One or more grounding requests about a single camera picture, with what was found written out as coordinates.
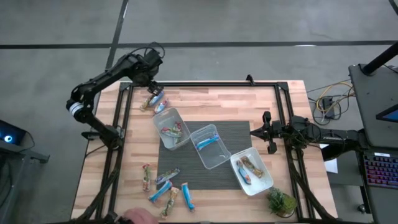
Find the candy bar wrapper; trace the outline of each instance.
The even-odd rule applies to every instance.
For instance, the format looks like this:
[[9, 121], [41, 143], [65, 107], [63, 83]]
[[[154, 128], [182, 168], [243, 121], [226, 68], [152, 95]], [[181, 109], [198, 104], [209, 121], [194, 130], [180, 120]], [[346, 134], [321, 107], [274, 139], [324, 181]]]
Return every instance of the candy bar wrapper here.
[[243, 164], [252, 172], [254, 175], [256, 175], [258, 178], [261, 178], [264, 175], [264, 171], [256, 168], [253, 163], [251, 163], [250, 159], [247, 156], [243, 156], [241, 158]]
[[168, 103], [169, 103], [169, 99], [166, 99], [165, 101], [159, 103], [154, 109], [155, 114], [162, 112], [166, 108]]
[[182, 190], [182, 193], [184, 194], [185, 203], [187, 204], [189, 210], [191, 212], [194, 212], [195, 206], [192, 203], [192, 198], [191, 198], [191, 195], [189, 194], [188, 183], [183, 183], [181, 185], [181, 190]]
[[144, 169], [144, 179], [142, 180], [142, 189], [143, 191], [148, 192], [150, 189], [150, 168], [149, 164], [145, 164], [142, 166]]
[[169, 170], [166, 173], [156, 177], [155, 183], [156, 185], [161, 184], [165, 182], [166, 180], [171, 179], [172, 177], [175, 177], [178, 173], [180, 173], [180, 169], [176, 167], [174, 170]]
[[248, 173], [246, 173], [246, 171], [243, 169], [242, 161], [240, 161], [240, 160], [236, 161], [236, 165], [238, 166], [239, 174], [243, 178], [244, 182], [248, 185], [251, 185], [251, 179], [250, 179]]
[[[181, 132], [181, 122], [176, 121], [173, 127], [173, 130], [176, 132]], [[181, 139], [180, 138], [174, 138], [174, 144], [180, 143]]]
[[220, 138], [220, 137], [218, 136], [218, 134], [215, 134], [212, 138], [208, 138], [208, 139], [205, 139], [205, 140], [199, 142], [198, 144], [196, 144], [195, 147], [196, 147], [196, 149], [197, 149], [198, 151], [201, 151], [204, 147], [206, 147], [206, 146], [208, 146], [209, 144], [211, 144], [211, 143], [213, 143], [213, 142], [219, 140], [219, 138]]
[[174, 201], [175, 198], [177, 198], [177, 194], [180, 190], [178, 188], [172, 187], [170, 190], [170, 198], [166, 203], [166, 207], [163, 209], [163, 211], [160, 213], [160, 216], [164, 219], [167, 218], [168, 215], [170, 215], [172, 209], [173, 209], [173, 205], [174, 205]]
[[162, 133], [173, 138], [180, 138], [182, 136], [181, 131], [176, 131], [166, 127], [162, 128]]
[[161, 92], [159, 93], [159, 95], [154, 96], [154, 97], [150, 100], [148, 106], [154, 106], [160, 99], [162, 99], [163, 96], [164, 96], [164, 91], [161, 91]]
[[162, 194], [164, 194], [166, 191], [168, 191], [168, 189], [170, 189], [173, 186], [173, 184], [171, 183], [171, 181], [167, 180], [166, 183], [164, 183], [164, 185], [152, 196], [148, 197], [148, 200], [150, 200], [150, 202], [155, 203], [156, 200], [162, 196]]
[[149, 102], [153, 99], [153, 97], [154, 97], [155, 95], [151, 95], [151, 96], [148, 96], [148, 98], [141, 104], [141, 106], [139, 107], [139, 109], [141, 110], [141, 111], [145, 111], [146, 110], [146, 108], [149, 106]]
[[173, 130], [176, 132], [180, 132], [181, 131], [181, 122], [176, 121], [174, 124]]

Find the person's hand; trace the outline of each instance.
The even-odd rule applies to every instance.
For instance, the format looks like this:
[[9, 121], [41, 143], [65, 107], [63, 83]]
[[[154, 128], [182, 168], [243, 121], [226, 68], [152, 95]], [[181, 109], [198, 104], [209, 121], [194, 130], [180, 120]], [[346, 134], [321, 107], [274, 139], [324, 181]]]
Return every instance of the person's hand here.
[[144, 208], [133, 208], [124, 212], [124, 218], [131, 220], [134, 224], [159, 224], [155, 216]]

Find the yellow cable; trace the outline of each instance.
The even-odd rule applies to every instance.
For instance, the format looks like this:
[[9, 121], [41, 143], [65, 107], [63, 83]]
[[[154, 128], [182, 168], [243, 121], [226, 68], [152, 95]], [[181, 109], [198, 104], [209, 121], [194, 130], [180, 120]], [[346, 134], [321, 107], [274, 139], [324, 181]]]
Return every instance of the yellow cable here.
[[328, 88], [326, 88], [325, 91], [323, 91], [323, 93], [319, 96], [319, 98], [318, 98], [317, 101], [316, 101], [316, 106], [317, 106], [317, 110], [318, 110], [318, 111], [326, 112], [326, 110], [323, 110], [323, 109], [321, 109], [321, 108], [319, 107], [319, 101], [320, 101], [320, 100], [322, 99], [322, 97], [330, 90], [330, 88], [332, 88], [332, 87], [334, 87], [334, 86], [337, 86], [337, 85], [346, 85], [346, 86], [352, 88], [352, 86], [351, 86], [350, 84], [346, 83], [346, 82], [336, 83], [336, 84], [331, 85], [331, 86], [329, 86]]

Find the blue wrapper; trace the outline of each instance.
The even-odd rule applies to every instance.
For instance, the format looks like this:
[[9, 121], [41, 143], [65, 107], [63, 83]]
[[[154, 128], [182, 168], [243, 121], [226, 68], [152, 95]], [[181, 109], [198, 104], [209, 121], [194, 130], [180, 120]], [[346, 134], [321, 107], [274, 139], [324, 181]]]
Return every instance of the blue wrapper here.
[[164, 96], [164, 91], [161, 91], [159, 93], [159, 95], [154, 96], [150, 102], [149, 102], [149, 106], [154, 106], [160, 99], [162, 99], [162, 97]]
[[208, 138], [208, 139], [205, 139], [205, 140], [203, 140], [203, 141], [201, 141], [201, 142], [199, 142], [198, 144], [196, 144], [196, 149], [198, 150], [198, 151], [201, 151], [204, 147], [206, 147], [207, 145], [209, 145], [209, 144], [211, 144], [211, 143], [213, 143], [213, 142], [215, 142], [215, 141], [217, 141], [217, 140], [219, 140], [219, 136], [218, 136], [218, 134], [215, 134], [212, 138]]
[[184, 194], [185, 202], [191, 212], [195, 211], [195, 205], [192, 203], [191, 195], [189, 194], [188, 183], [183, 183], [181, 185], [182, 193]]
[[159, 103], [159, 105], [157, 105], [154, 109], [155, 114], [162, 112], [166, 108], [168, 103], [169, 103], [169, 99], [166, 99], [165, 101]]
[[152, 196], [149, 196], [148, 199], [150, 200], [150, 202], [155, 203], [156, 200], [162, 196], [162, 194], [164, 194], [166, 191], [168, 191], [171, 187], [173, 186], [173, 184], [171, 183], [171, 181], [167, 180], [164, 185]]
[[251, 179], [246, 171], [243, 169], [243, 163], [242, 161], [236, 161], [236, 165], [238, 166], [238, 171], [239, 174], [241, 174], [241, 177], [243, 178], [244, 182], [248, 185], [251, 185]]

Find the white paper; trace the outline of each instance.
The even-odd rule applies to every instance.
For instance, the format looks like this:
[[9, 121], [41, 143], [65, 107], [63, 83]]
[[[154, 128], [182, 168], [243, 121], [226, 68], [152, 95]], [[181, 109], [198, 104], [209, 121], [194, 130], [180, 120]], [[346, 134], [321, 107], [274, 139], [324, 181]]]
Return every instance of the white paper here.
[[[324, 147], [327, 147], [327, 146], [328, 146], [328, 144], [319, 144], [319, 147], [321, 149], [323, 149]], [[338, 173], [338, 171], [337, 171], [337, 159], [332, 159], [330, 161], [326, 161], [325, 162], [325, 167], [326, 167], [326, 171], [327, 172], [332, 172], [332, 173], [337, 174]]]

